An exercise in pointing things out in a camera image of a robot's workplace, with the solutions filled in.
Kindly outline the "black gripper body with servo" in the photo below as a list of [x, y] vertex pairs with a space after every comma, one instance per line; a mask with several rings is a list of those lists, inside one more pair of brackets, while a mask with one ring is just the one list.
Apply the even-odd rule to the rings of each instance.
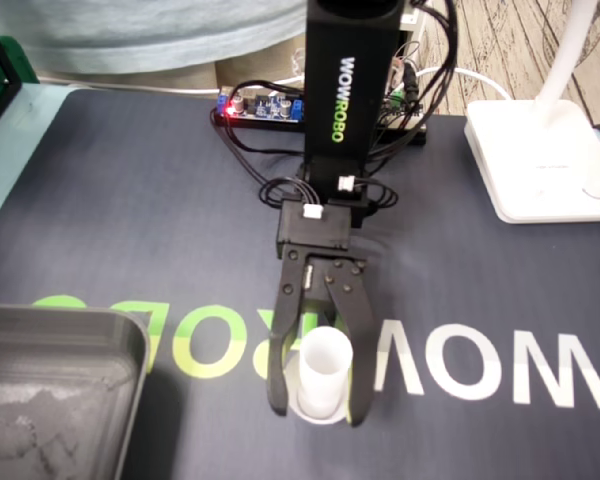
[[357, 252], [317, 246], [282, 247], [282, 286], [290, 285], [301, 304], [362, 304], [366, 259]]

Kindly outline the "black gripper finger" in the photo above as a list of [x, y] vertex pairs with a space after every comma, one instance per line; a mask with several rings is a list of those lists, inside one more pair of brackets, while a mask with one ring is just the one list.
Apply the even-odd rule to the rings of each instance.
[[360, 426], [374, 399], [376, 374], [376, 320], [358, 260], [336, 258], [323, 275], [330, 303], [346, 327], [352, 345], [348, 422]]
[[269, 332], [267, 398], [278, 416], [287, 414], [289, 394], [284, 375], [286, 357], [299, 330], [305, 252], [300, 247], [284, 247], [277, 298]]

